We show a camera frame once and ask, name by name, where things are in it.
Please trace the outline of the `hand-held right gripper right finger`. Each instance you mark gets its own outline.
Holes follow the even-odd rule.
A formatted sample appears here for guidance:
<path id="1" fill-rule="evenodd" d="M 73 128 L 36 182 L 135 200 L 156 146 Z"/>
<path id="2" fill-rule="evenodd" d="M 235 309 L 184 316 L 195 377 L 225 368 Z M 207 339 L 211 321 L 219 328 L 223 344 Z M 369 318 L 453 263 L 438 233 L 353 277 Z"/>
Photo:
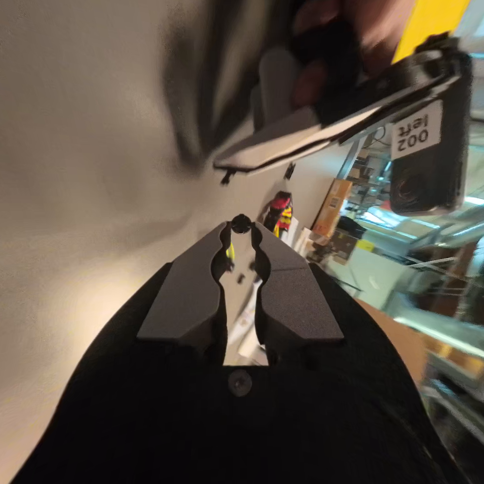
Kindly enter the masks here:
<path id="1" fill-rule="evenodd" d="M 251 243 L 261 281 L 255 329 L 268 364 L 342 343 L 343 332 L 306 259 L 258 222 L 252 223 Z"/>

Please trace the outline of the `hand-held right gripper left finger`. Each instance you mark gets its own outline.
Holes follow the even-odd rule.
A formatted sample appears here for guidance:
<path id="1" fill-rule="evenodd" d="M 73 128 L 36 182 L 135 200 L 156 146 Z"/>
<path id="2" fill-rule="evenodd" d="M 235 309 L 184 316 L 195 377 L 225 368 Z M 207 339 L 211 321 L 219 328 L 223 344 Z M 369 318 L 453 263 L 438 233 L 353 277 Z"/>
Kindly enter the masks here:
<path id="1" fill-rule="evenodd" d="M 230 244 L 231 224 L 222 222 L 173 260 L 139 340 L 190 347 L 209 364 L 223 364 L 227 310 L 220 278 Z"/>

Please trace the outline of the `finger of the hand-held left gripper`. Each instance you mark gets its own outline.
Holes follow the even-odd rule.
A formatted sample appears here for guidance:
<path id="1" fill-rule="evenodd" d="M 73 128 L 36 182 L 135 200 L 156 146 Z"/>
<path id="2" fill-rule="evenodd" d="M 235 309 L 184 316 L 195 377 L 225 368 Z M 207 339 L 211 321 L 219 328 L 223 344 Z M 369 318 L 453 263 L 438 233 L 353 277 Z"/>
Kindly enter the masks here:
<path id="1" fill-rule="evenodd" d="M 314 154 L 322 149 L 328 148 L 331 145 L 333 145 L 333 141 L 331 140 L 320 140 L 320 141 L 311 142 L 307 145 L 304 145 L 300 148 L 293 150 L 290 153 L 283 154 L 269 161 L 266 161 L 260 166 L 241 170 L 241 173 L 244 175 L 252 175 L 255 173 L 265 172 L 265 171 L 277 168 L 279 166 L 289 165 L 290 163 L 293 163 L 302 158 L 305 158 L 310 154 Z"/>
<path id="2" fill-rule="evenodd" d="M 337 142 L 344 132 L 380 109 L 381 106 L 366 107 L 332 124 L 323 125 L 313 108 L 301 108 L 215 154 L 213 168 L 259 170 L 297 159 Z"/>

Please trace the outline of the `red yellow toy brick arm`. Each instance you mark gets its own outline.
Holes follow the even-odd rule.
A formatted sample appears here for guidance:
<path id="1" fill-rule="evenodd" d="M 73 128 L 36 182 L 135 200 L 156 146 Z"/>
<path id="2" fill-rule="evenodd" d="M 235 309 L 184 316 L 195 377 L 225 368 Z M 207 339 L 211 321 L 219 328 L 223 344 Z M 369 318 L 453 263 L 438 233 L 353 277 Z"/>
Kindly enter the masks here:
<path id="1" fill-rule="evenodd" d="M 263 226 L 280 239 L 283 233 L 288 233 L 292 218 L 293 202 L 291 192 L 278 191 L 267 206 L 263 218 Z"/>

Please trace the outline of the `person's left hand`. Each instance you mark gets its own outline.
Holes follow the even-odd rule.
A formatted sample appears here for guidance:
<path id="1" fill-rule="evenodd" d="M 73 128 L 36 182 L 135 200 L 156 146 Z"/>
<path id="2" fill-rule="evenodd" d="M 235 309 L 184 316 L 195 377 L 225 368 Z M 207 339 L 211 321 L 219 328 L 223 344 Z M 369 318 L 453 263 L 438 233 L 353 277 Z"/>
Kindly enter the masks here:
<path id="1" fill-rule="evenodd" d="M 301 64 L 293 109 L 390 66 L 415 1 L 293 1 L 290 50 Z"/>

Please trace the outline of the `yellow plastic bin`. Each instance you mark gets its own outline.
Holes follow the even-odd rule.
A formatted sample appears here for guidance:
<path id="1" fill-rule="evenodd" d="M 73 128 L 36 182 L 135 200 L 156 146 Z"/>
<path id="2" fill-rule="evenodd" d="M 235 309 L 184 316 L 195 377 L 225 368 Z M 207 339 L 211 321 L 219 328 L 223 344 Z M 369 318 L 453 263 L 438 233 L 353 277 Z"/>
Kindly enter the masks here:
<path id="1" fill-rule="evenodd" d="M 470 1 L 415 1 L 391 63 L 410 56 L 428 37 L 454 33 Z"/>

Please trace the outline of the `open instruction booklet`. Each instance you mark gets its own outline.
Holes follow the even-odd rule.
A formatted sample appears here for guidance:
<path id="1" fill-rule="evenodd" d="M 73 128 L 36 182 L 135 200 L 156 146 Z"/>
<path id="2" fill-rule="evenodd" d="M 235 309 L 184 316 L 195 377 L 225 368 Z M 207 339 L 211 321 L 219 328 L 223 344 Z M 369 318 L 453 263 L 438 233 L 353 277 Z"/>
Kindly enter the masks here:
<path id="1" fill-rule="evenodd" d="M 249 299 L 228 332 L 227 340 L 228 348 L 238 343 L 238 355 L 258 366 L 265 365 L 263 360 L 266 357 L 265 348 L 258 341 L 255 327 L 257 291 L 261 283 L 262 280 L 258 277 L 252 283 Z"/>

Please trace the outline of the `open cardboard box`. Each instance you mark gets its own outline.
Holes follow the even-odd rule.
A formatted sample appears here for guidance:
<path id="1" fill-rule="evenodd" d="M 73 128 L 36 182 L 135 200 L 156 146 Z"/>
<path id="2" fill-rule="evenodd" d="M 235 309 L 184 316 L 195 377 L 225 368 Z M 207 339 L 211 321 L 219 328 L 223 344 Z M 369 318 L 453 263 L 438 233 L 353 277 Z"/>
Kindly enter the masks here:
<path id="1" fill-rule="evenodd" d="M 311 231 L 318 236 L 330 239 L 340 219 L 341 210 L 347 201 L 353 183 L 335 178 L 314 221 Z"/>

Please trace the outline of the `closed instruction booklet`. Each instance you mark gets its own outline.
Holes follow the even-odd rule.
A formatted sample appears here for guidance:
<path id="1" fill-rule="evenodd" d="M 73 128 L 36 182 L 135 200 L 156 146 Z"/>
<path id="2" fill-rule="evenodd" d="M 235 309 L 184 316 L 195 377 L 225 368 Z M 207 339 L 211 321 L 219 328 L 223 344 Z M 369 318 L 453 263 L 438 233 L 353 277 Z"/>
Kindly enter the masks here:
<path id="1" fill-rule="evenodd" d="M 294 242 L 293 250 L 306 258 L 307 254 L 314 249 L 312 240 L 313 235 L 314 233 L 310 229 L 303 228 L 298 239 Z"/>

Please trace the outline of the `wooden book stand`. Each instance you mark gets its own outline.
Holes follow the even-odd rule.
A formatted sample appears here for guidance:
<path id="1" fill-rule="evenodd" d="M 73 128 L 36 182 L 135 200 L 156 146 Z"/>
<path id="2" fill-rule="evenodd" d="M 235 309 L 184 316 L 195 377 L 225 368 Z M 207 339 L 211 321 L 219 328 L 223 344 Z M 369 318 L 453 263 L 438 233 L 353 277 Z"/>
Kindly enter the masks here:
<path id="1" fill-rule="evenodd" d="M 414 383 L 420 387 L 427 369 L 427 350 L 420 333 L 396 322 L 393 318 L 369 305 L 361 299 L 354 298 L 378 324 L 389 338 L 403 360 Z"/>

